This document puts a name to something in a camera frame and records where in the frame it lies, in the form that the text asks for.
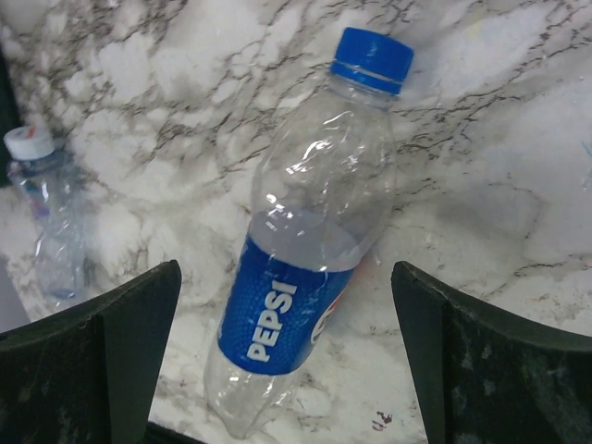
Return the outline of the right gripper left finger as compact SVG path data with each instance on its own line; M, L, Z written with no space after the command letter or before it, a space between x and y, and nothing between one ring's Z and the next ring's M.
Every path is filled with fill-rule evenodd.
M177 261L1 336L4 443L142 443L181 287Z

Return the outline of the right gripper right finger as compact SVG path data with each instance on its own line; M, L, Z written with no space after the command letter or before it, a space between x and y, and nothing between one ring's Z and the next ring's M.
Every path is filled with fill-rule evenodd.
M591 339L456 290L408 262L393 300L430 443L588 443Z

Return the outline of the Pepsi bottle edge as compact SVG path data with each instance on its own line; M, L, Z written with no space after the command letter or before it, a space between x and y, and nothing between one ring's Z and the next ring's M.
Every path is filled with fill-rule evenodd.
M413 49L347 28L325 86L292 110L255 169L251 220L204 370L208 405L234 438L292 393L395 195L389 108Z

